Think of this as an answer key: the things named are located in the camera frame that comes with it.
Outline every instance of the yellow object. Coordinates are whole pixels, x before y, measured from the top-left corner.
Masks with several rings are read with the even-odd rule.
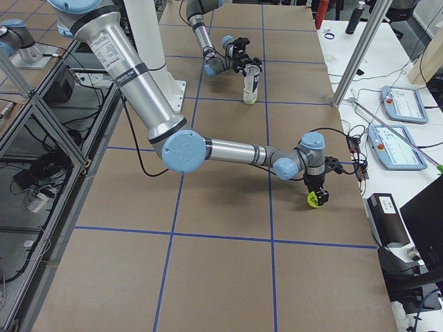
[[[318,204],[318,198],[315,192],[310,192],[307,195],[307,203],[309,204],[309,206],[313,207],[313,208],[319,208],[319,204]]]

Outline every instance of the clear plastic cup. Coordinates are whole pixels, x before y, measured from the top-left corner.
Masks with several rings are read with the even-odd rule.
[[[260,68],[252,64],[247,66],[244,71],[246,77],[244,78],[243,101],[245,104],[254,104],[257,100]]]

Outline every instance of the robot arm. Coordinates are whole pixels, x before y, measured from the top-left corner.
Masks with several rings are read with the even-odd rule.
[[[43,58],[33,36],[19,19],[0,22],[0,50],[8,57],[19,51],[21,58],[29,64]]]
[[[325,141],[307,133],[293,151],[202,137],[173,111],[146,65],[120,28],[120,14],[111,0],[48,0],[76,39],[86,42],[114,79],[148,129],[148,140],[163,162],[176,172],[196,170],[205,160],[273,167],[282,180],[305,170],[305,183],[314,192],[314,205],[327,201],[323,189]]]
[[[251,59],[246,53],[246,45],[250,43],[247,38],[234,40],[231,36],[225,36],[221,40],[225,56],[217,56],[215,47],[206,31],[203,15],[223,5],[223,0],[189,0],[186,6],[186,17],[192,31],[199,42],[205,60],[205,72],[208,76],[214,76],[232,68],[236,73],[241,72],[246,77],[247,67],[256,66],[262,71],[262,61],[256,57]]]

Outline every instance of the white table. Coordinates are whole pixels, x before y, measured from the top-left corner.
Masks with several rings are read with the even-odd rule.
[[[334,91],[341,79],[339,75],[342,75],[345,71],[356,43],[363,32],[365,23],[360,23],[353,35],[345,34],[346,26],[346,21],[324,21],[321,29],[318,31],[318,38],[325,57],[328,73],[332,74],[329,78]],[[326,32],[333,33],[334,38],[325,38]],[[413,65],[410,63],[409,57],[395,37],[390,26],[388,24],[382,24],[359,67],[364,74],[361,76],[356,75],[345,95],[345,100],[359,95],[358,101],[367,109],[375,112],[378,108],[377,116],[384,122],[387,122],[389,125],[405,125],[413,137],[413,140],[419,146],[442,142],[443,113],[440,109],[426,110],[429,117],[427,124],[396,122],[387,118],[383,105],[379,107],[381,103],[381,94],[379,92],[360,90],[370,89],[380,91],[385,85],[422,88],[423,86],[414,86],[408,81],[406,74],[412,67]],[[419,93],[425,106],[436,105],[428,89],[420,89]],[[344,101],[339,107],[342,120],[348,121],[352,127],[355,125],[364,125],[367,128],[368,123],[355,114],[354,109],[355,106],[353,104]],[[364,114],[363,111],[357,110],[357,112],[371,121],[371,117]],[[346,122],[343,122],[343,128],[345,131],[349,129]],[[359,128],[352,133],[361,132],[362,129]],[[438,177],[438,171],[434,166],[429,165],[429,163],[428,168],[422,171],[385,170],[377,160],[375,153],[371,151],[370,143],[366,142],[366,135],[364,135],[361,143],[361,151],[368,157],[368,174],[370,178],[363,184],[363,188],[366,186],[363,199],[368,198],[375,192],[388,192],[392,194],[397,207],[400,208]],[[442,146],[428,148],[424,151],[437,162],[443,163]],[[406,251],[412,246],[413,245],[410,244],[403,248],[394,248],[392,251],[404,261],[410,261],[406,255]],[[414,315],[408,315],[412,323],[414,321],[413,316]],[[419,322],[417,331],[441,331],[443,326],[443,311],[421,313],[420,318],[423,320]]]

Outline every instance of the computer monitor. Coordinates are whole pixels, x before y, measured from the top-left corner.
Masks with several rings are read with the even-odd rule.
[[[443,176],[400,208],[401,216],[429,277],[443,290]]]

